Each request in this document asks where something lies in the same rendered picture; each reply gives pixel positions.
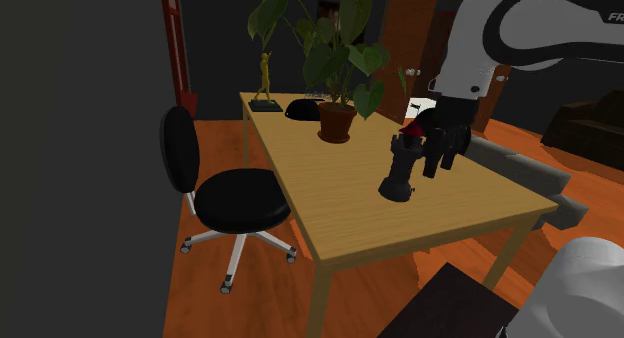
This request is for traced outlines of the white flat object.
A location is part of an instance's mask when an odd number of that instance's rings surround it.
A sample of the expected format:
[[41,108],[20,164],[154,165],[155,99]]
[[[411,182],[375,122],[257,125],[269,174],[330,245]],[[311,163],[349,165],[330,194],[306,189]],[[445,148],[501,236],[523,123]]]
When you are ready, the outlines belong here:
[[435,105],[436,105],[436,101],[433,99],[413,97],[409,100],[405,118],[406,119],[416,118],[424,110],[433,108]]

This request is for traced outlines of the red door frame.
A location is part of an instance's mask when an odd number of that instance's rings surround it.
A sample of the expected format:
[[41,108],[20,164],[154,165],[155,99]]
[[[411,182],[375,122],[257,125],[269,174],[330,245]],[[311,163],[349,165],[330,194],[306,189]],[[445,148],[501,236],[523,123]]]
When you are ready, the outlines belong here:
[[162,0],[176,103],[196,117],[198,95],[191,92],[179,0]]

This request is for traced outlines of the grey sofa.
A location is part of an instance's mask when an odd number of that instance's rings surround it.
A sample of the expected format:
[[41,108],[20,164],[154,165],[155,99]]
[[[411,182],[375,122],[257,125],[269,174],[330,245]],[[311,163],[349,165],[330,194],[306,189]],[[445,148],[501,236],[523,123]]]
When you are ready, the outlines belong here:
[[589,210],[588,206],[563,195],[571,179],[567,172],[476,135],[471,137],[464,156],[558,204],[555,211],[539,217],[534,230],[544,224],[559,230],[576,227]]

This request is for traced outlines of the brown wooden door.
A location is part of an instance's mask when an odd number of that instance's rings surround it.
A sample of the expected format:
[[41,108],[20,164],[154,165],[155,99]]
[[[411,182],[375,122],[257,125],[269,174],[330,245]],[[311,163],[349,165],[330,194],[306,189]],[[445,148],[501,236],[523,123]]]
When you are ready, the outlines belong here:
[[429,83],[439,73],[448,36],[462,0],[386,0],[379,42],[389,64],[375,77],[385,84],[377,112],[400,125],[424,109],[433,93]]

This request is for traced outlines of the dark robot stand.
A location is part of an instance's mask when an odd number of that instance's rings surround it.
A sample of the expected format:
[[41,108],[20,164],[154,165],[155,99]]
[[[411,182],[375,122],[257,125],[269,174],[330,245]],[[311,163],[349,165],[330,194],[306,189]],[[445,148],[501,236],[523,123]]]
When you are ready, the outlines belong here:
[[495,338],[517,312],[445,263],[377,338]]

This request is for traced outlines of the dark wall picture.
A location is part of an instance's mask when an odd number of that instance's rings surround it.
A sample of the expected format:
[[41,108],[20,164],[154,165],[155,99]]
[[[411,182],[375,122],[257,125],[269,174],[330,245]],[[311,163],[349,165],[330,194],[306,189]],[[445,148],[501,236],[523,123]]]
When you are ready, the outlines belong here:
[[[339,21],[339,3],[319,0],[317,7],[317,18],[328,18],[332,23],[334,33],[338,36],[338,39],[340,39],[341,26]],[[358,37],[354,39],[354,41],[352,42],[353,45],[359,45],[364,43],[365,31],[366,27],[364,27]]]

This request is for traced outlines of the black chess rook figure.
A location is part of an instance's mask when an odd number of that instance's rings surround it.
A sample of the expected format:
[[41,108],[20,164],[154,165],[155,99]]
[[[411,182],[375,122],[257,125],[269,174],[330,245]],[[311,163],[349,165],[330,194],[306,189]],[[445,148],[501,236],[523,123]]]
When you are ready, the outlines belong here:
[[393,154],[390,172],[382,181],[378,192],[390,201],[407,202],[413,192],[409,181],[414,163],[423,157],[422,138],[405,134],[394,135],[390,151]]

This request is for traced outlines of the black office chair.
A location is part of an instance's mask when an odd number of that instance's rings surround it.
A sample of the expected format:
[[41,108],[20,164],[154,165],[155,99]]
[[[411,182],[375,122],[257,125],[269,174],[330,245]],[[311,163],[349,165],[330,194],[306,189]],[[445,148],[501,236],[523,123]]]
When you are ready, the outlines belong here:
[[159,138],[163,164],[173,188],[186,197],[190,213],[208,228],[187,237],[180,252],[196,243],[233,235],[235,243],[220,292],[228,294],[248,237],[256,237],[285,253],[293,263],[297,249],[269,231],[287,220],[291,209],[275,173],[268,169],[238,168],[198,181],[200,148],[190,113],[182,106],[170,108],[161,119]]

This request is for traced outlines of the black dome-shaped object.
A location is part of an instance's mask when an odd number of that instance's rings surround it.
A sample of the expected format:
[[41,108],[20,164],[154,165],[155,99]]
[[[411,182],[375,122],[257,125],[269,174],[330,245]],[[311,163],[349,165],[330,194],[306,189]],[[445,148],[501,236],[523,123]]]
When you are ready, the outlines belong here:
[[296,121],[319,121],[319,100],[315,99],[295,99],[289,103],[284,115]]

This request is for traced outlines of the light wooden table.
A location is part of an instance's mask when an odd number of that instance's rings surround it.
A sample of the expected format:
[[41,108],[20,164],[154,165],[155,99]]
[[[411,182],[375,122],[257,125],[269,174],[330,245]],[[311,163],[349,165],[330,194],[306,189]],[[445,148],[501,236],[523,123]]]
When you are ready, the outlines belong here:
[[243,126],[262,143],[316,269],[305,338],[321,338],[333,274],[422,249],[511,229],[483,284],[496,286],[538,218],[553,201],[463,157],[432,179],[417,161],[409,201],[383,198],[378,188],[392,160],[397,123],[374,114],[357,118],[344,144],[322,141],[317,122],[281,112],[254,112],[241,93]]

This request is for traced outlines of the dark brown sofa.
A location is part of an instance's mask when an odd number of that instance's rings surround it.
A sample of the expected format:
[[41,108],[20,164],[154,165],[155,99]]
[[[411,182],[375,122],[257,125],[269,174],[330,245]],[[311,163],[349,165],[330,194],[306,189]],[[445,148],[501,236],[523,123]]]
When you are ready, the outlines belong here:
[[541,143],[624,171],[624,88],[562,105]]

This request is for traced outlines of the green plant in brown pot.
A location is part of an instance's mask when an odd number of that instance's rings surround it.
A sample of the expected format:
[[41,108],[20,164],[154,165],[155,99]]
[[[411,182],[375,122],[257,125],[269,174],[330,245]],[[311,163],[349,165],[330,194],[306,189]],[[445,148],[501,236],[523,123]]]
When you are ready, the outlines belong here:
[[390,63],[389,50],[381,43],[355,42],[368,24],[372,4],[373,0],[340,0],[337,23],[311,16],[284,22],[304,51],[306,87],[322,83],[327,88],[329,100],[318,107],[319,137],[328,143],[347,142],[354,118],[369,118],[385,95],[384,82],[374,76]]

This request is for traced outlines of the golden figure on dark base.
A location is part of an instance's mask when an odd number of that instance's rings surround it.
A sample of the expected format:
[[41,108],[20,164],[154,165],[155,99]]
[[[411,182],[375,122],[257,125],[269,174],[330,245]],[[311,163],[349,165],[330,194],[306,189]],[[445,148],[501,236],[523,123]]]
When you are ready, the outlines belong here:
[[279,104],[271,98],[270,78],[268,63],[271,52],[261,54],[261,87],[257,90],[253,99],[249,102],[249,107],[256,112],[282,112]]

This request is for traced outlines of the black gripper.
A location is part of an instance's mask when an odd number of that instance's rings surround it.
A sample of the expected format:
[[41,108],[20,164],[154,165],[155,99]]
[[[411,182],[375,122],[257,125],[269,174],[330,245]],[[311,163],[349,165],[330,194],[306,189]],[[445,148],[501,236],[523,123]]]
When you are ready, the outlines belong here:
[[441,96],[436,101],[423,145],[425,177],[435,177],[441,157],[440,167],[451,170],[455,157],[466,153],[472,137],[470,125],[474,122],[478,106],[478,100],[447,96]]

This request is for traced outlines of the dark red cone-shaped object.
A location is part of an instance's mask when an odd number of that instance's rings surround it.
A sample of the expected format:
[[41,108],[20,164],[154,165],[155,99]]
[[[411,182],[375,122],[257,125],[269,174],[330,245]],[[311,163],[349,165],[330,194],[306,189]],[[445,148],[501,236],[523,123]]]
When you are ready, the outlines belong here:
[[418,117],[410,121],[406,126],[399,130],[404,136],[423,137],[426,135],[425,129]]

